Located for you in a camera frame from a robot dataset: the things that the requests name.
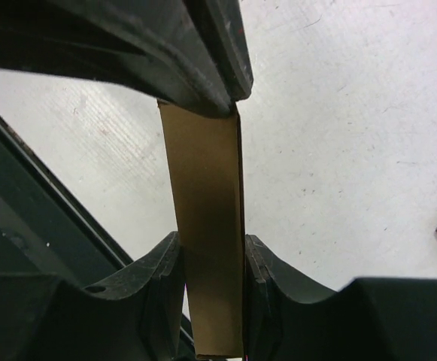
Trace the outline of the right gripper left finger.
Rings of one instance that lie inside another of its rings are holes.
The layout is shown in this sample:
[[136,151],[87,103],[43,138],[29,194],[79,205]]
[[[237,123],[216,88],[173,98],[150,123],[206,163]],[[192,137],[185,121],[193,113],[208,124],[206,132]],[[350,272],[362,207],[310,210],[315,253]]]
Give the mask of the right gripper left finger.
[[184,295],[176,232],[109,277],[0,273],[0,360],[171,360]]

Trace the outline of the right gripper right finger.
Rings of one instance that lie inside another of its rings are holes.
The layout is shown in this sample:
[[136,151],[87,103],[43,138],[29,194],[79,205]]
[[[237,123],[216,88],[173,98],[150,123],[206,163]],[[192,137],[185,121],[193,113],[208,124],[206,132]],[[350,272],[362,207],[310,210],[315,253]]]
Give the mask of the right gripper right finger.
[[246,241],[250,360],[437,360],[437,280],[356,278],[338,291]]

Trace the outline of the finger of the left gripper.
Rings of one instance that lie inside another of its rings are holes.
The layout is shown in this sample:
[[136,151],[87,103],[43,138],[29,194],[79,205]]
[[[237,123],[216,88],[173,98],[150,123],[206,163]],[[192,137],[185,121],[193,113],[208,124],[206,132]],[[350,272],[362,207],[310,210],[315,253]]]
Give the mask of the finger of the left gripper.
[[0,68],[126,86],[207,117],[229,113],[180,1],[0,1]]
[[248,99],[253,71],[238,1],[205,1],[205,43],[234,102]]

